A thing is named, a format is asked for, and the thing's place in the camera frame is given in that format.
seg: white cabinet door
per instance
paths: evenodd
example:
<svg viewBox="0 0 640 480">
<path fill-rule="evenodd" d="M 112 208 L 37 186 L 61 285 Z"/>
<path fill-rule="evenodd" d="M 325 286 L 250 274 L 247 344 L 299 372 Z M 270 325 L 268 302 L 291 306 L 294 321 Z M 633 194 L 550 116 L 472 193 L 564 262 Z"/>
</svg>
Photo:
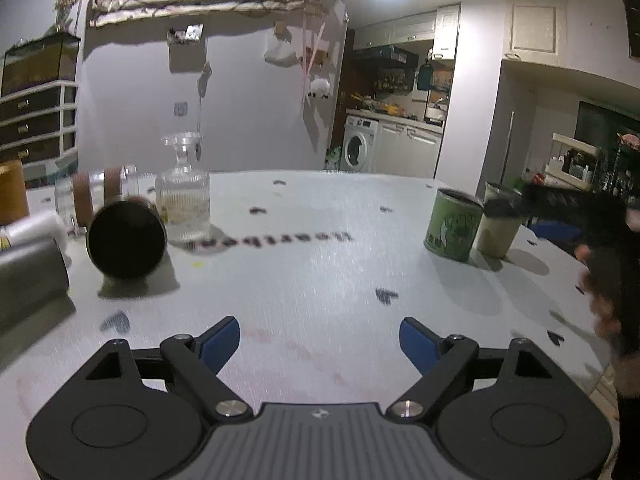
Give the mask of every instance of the white cabinet door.
<svg viewBox="0 0 640 480">
<path fill-rule="evenodd" d="M 504 57 L 565 66 L 566 0 L 508 0 Z"/>
<path fill-rule="evenodd" d="M 395 20 L 393 22 L 391 43 L 432 40 L 434 38 L 435 27 L 435 12 Z"/>
<path fill-rule="evenodd" d="M 392 29 L 393 26 L 390 23 L 359 28 L 355 33 L 353 49 L 358 50 L 361 48 L 389 44 Z"/>
<path fill-rule="evenodd" d="M 433 178 L 436 173 L 441 138 L 438 135 L 412 128 L 405 128 L 401 137 L 402 176 Z"/>
<path fill-rule="evenodd" d="M 433 40 L 433 59 L 456 58 L 459 21 L 459 5 L 438 9 L 436 13 L 435 38 Z"/>
<path fill-rule="evenodd" d="M 402 124 L 380 123 L 374 142 L 373 173 L 400 175 L 402 170 Z"/>
</svg>

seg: plush toy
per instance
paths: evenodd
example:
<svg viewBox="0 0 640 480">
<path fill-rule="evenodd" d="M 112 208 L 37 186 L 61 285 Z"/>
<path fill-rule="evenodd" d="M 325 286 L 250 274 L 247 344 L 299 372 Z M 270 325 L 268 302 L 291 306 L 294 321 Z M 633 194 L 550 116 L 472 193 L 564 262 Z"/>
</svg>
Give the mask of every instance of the plush toy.
<svg viewBox="0 0 640 480">
<path fill-rule="evenodd" d="M 328 99 L 331 94 L 331 83 L 324 77 L 316 77 L 309 85 L 309 97 Z"/>
</svg>

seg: bottle on shelf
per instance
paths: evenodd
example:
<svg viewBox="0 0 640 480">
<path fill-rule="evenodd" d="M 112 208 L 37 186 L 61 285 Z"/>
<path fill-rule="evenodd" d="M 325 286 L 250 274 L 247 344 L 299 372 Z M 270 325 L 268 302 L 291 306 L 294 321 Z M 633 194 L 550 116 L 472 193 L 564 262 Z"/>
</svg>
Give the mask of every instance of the bottle on shelf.
<svg viewBox="0 0 640 480">
<path fill-rule="evenodd" d="M 156 178 L 156 205 L 171 242 L 189 242 L 209 233 L 209 173 L 192 165 L 202 136 L 182 133 L 165 137 L 173 146 L 176 165 Z"/>
</svg>

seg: green can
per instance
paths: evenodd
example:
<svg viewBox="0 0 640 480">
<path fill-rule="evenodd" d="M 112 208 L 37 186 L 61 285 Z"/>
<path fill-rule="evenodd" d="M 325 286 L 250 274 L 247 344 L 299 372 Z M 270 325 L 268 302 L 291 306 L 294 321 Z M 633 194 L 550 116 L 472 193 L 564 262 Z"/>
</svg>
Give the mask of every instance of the green can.
<svg viewBox="0 0 640 480">
<path fill-rule="evenodd" d="M 482 202 L 455 189 L 439 189 L 424 246 L 432 253 L 466 262 L 482 218 Z"/>
</svg>

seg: kitchen counter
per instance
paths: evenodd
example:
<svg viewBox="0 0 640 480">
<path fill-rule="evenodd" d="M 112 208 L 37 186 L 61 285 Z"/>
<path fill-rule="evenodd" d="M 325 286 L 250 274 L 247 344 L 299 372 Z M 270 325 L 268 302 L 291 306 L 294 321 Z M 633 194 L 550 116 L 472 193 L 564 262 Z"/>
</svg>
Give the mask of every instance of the kitchen counter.
<svg viewBox="0 0 640 480">
<path fill-rule="evenodd" d="M 411 126 L 412 128 L 419 128 L 420 130 L 427 130 L 428 132 L 439 135 L 442 135 L 444 130 L 443 126 L 434 126 L 433 124 L 427 124 L 423 121 L 414 121 L 412 119 L 405 119 L 404 117 L 379 114 L 377 112 L 371 112 L 370 110 L 356 110 L 355 108 L 347 108 L 347 115 L 366 117 L 367 119 L 375 119 L 377 121 L 385 121 L 387 123 L 404 124 L 404 126 Z"/>
<path fill-rule="evenodd" d="M 66 303 L 0 336 L 4 478 L 37 480 L 27 425 L 107 340 L 157 347 L 227 315 L 241 339 L 219 377 L 255 412 L 262 402 L 370 401 L 384 412 L 420 378 L 398 343 L 405 316 L 488 348 L 526 336 L 587 392 L 609 363 L 589 297 L 575 286 L 584 266 L 529 229 L 520 228 L 504 261 L 472 253 L 461 264 L 425 249 L 441 182 L 325 171 L 210 178 L 212 232 L 236 245 L 169 245 L 144 287 L 113 288 L 84 240 L 70 238 Z M 140 190 L 153 185 L 140 177 Z M 31 211 L 54 206 L 47 191 L 28 192 Z"/>
</svg>

